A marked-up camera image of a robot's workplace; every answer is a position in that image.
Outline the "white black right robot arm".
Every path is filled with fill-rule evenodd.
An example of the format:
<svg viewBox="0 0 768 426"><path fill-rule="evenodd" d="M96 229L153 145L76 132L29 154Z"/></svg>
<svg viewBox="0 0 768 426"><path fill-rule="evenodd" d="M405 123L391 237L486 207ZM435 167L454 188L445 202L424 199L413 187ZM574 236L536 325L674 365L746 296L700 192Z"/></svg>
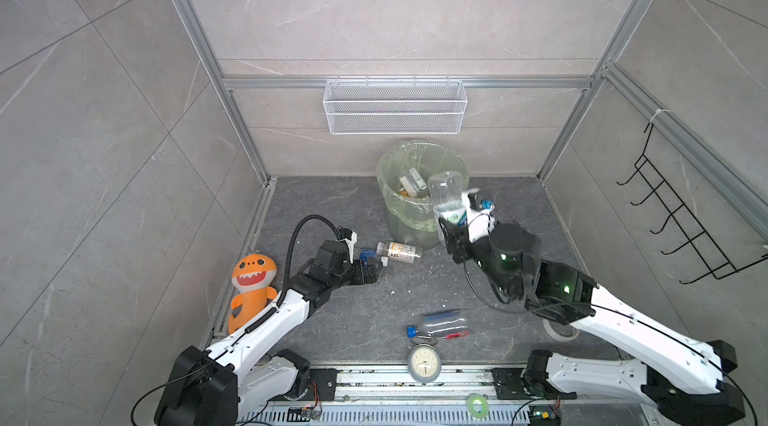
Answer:
<svg viewBox="0 0 768 426"><path fill-rule="evenodd" d="M477 188L434 206L448 254L475 263L495 296L551 323L585 332L627 353L624 360L534 350L520 380L531 401L604 396L655 408L677 425L732 425L756 408L731 377L738 366L726 341L698 341L634 309L583 271L541 256L541 240L501 222Z"/></svg>

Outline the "blue cap red bottle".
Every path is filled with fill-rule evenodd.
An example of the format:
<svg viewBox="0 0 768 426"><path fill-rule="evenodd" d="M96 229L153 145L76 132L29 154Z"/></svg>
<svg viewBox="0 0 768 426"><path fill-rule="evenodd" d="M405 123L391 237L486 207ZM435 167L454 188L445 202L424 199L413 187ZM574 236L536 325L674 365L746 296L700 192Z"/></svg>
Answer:
<svg viewBox="0 0 768 426"><path fill-rule="evenodd" d="M414 325L406 327L406 336L450 340L465 337L470 333L469 323L461 310L445 310L427 314Z"/></svg>

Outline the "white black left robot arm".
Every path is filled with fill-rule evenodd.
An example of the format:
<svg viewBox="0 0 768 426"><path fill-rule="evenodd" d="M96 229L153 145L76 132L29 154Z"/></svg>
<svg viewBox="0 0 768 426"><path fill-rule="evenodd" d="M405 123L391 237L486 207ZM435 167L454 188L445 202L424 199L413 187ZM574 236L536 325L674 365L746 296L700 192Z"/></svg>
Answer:
<svg viewBox="0 0 768 426"><path fill-rule="evenodd" d="M296 274L252 253L234 266L228 336L205 349L190 346L175 360L154 413L157 425L235 425L270 400L299 398L310 382L309 361L270 350L344 286L374 284L384 268L355 253L356 233L333 226L316 255Z"/></svg>

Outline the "green blue label bottle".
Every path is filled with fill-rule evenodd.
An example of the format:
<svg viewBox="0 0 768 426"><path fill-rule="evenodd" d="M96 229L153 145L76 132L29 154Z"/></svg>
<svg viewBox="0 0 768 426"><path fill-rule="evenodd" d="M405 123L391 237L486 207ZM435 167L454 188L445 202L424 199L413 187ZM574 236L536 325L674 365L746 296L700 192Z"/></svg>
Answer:
<svg viewBox="0 0 768 426"><path fill-rule="evenodd" d="M428 188L437 224L443 219L453 225L464 226L467 221L462 201L464 176L455 170L438 172L429 178Z"/></svg>

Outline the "orange label white cap bottle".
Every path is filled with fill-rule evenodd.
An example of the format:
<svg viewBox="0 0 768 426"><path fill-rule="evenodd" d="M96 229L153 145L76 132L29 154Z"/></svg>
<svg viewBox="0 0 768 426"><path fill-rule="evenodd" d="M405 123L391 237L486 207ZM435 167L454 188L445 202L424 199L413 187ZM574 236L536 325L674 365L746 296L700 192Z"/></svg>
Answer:
<svg viewBox="0 0 768 426"><path fill-rule="evenodd" d="M418 246L399 242L379 242L376 247L376 254L380 258L414 264L422 258L422 249Z"/></svg>

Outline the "crushed blue label bottle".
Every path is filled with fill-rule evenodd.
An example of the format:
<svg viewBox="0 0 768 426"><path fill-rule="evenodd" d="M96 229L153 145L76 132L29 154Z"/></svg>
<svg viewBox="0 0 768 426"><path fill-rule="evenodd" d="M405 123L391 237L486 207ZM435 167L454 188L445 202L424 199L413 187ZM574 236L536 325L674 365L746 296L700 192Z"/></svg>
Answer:
<svg viewBox="0 0 768 426"><path fill-rule="evenodd" d="M358 259L359 259L361 262L363 262L363 263L366 263L366 262L367 262L367 261L368 261L370 258L374 258L374 259L377 259L377 258L378 258L378 254L377 254L377 251L376 251L376 250L374 250L374 249L371 249L371 248L362 248L362 249L361 249L361 250L360 250L360 251L357 253L357 257L358 257Z"/></svg>

